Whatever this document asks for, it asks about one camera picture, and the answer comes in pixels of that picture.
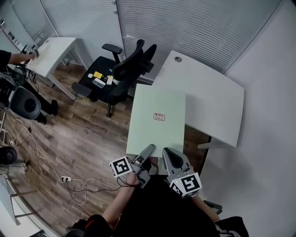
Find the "light green board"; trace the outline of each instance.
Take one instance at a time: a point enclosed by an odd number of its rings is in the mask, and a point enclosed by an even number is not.
[[[164,114],[165,120],[154,119]],[[156,146],[151,156],[162,157],[165,147],[183,152],[185,94],[137,84],[130,118],[127,154],[138,155],[148,145]]]

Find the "black speaker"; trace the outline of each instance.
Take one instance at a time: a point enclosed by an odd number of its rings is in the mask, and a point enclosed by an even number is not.
[[[3,165],[10,165],[15,163],[18,158],[16,150],[11,146],[0,148],[0,163]]]

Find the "white cable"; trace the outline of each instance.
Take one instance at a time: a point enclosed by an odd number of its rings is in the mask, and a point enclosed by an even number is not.
[[[20,130],[20,132],[19,132],[19,134],[18,134],[18,137],[17,137],[17,141],[18,141],[18,138],[19,138],[19,135],[20,135],[21,131],[22,131],[23,129],[25,129],[25,128],[26,128],[26,127],[23,127],[23,128]],[[37,149],[37,156],[38,156],[39,158],[46,159],[46,160],[48,161],[48,163],[49,163],[49,164],[51,165],[51,167],[53,168],[53,170],[54,170],[56,176],[58,177],[59,181],[60,181],[61,183],[64,184],[64,182],[60,179],[59,175],[57,174],[55,167],[50,163],[50,161],[49,161],[46,157],[42,157],[42,156],[39,155],[39,149],[38,149],[38,145],[37,145],[37,143],[36,143],[36,140],[35,140],[34,136],[32,135],[32,133],[28,130],[28,128],[26,128],[26,129],[27,129],[27,131],[30,133],[30,136],[32,136],[33,139],[34,139],[34,142],[35,142],[35,145],[36,145],[36,149]],[[85,183],[84,183],[82,180],[78,180],[78,179],[72,179],[72,180],[80,181],[80,182],[82,183],[82,189],[76,190],[76,191],[74,191],[73,194],[72,194],[72,199],[73,199],[74,203],[77,204],[77,205],[79,205],[79,206],[81,206],[81,205],[83,205],[83,204],[86,203],[86,200],[87,200],[87,197],[86,197],[86,183],[87,183],[87,181],[89,181],[89,180],[95,180],[95,181],[97,181],[97,182],[99,182],[99,183],[101,183],[101,184],[103,184],[103,185],[105,185],[105,186],[107,186],[107,187],[109,187],[109,188],[112,188],[112,189],[114,189],[114,190],[116,189],[116,188],[111,187],[111,186],[109,186],[109,185],[107,185],[107,184],[101,182],[100,180],[96,180],[96,179],[88,179],[88,180],[85,181]],[[84,202],[83,202],[82,204],[79,204],[79,203],[77,203],[77,202],[75,201],[74,194],[77,193],[77,192],[80,192],[80,191],[82,191],[82,190],[84,190],[85,200],[84,200]]]
[[[105,186],[107,186],[107,187],[109,187],[109,188],[113,188],[113,187],[111,187],[111,186],[109,186],[109,185],[107,185],[107,184],[104,184],[103,182],[101,182],[101,181],[99,181],[99,180],[96,180],[96,179],[88,179],[88,180],[85,181],[85,183],[83,183],[82,180],[77,180],[77,181],[82,182],[83,187],[82,187],[82,189],[79,189],[79,190],[73,191],[72,199],[73,199],[74,203],[77,204],[77,205],[79,205],[79,206],[82,206],[82,205],[84,205],[84,204],[86,203],[86,200],[87,200],[87,197],[86,197],[86,183],[87,183],[87,181],[89,181],[89,180],[95,180],[95,181],[97,181],[97,182],[99,182],[99,183],[101,183],[101,184],[103,184],[103,185],[105,185]],[[84,202],[79,204],[79,203],[77,203],[77,202],[75,201],[74,194],[77,193],[77,192],[80,192],[80,191],[82,191],[82,190],[84,190]]]

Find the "person's arm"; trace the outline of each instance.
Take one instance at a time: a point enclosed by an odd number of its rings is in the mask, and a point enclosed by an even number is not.
[[[9,64],[18,64],[21,62],[28,61],[30,59],[34,60],[36,58],[36,54],[11,54],[9,59]]]
[[[210,208],[208,205],[206,205],[198,195],[196,195],[194,198],[192,198],[193,203],[201,210],[206,213],[213,222],[219,221],[219,216]]]
[[[134,173],[129,174],[128,178],[126,179],[126,182],[130,185],[139,184],[139,181],[136,179],[136,175]],[[135,187],[122,187],[114,201],[104,211],[102,216],[113,230],[115,229],[120,215],[125,209],[126,205],[128,204],[134,191]]]

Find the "wooden floor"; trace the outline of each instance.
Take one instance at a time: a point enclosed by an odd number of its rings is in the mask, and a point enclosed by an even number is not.
[[[78,81],[84,72],[84,68],[77,65],[60,65],[55,76],[70,89],[71,84]],[[37,82],[40,94],[48,101],[56,99],[59,104],[58,116],[48,116],[47,125],[21,120],[32,128],[40,155],[50,160],[60,177],[70,176],[83,181],[94,178],[118,187],[108,163],[125,155],[132,100],[127,99],[118,104],[113,116],[107,118],[106,104],[92,103],[82,97],[73,101],[58,88],[50,88],[42,81]],[[9,131],[8,138],[16,138],[22,127],[7,116],[5,128]],[[23,142],[27,137],[27,131],[23,130],[19,141]],[[204,155],[204,151],[196,149],[196,146],[207,141],[207,135],[185,126],[184,153],[195,171],[199,170]],[[28,155],[31,157],[28,170],[25,175],[11,173],[9,176],[19,192],[37,191],[26,196],[25,203],[54,231],[63,235],[67,226],[71,226],[78,218],[88,216],[72,201],[68,190],[59,182],[49,163],[37,157],[34,140],[30,138],[22,146],[16,149],[20,157],[26,160]],[[71,181],[69,187],[79,189],[82,184]],[[105,188],[96,181],[89,181],[87,187],[91,190]],[[116,194],[117,191],[88,192],[88,200],[81,207],[90,215],[101,214]],[[78,202],[83,202],[84,193],[78,193],[76,198]]]

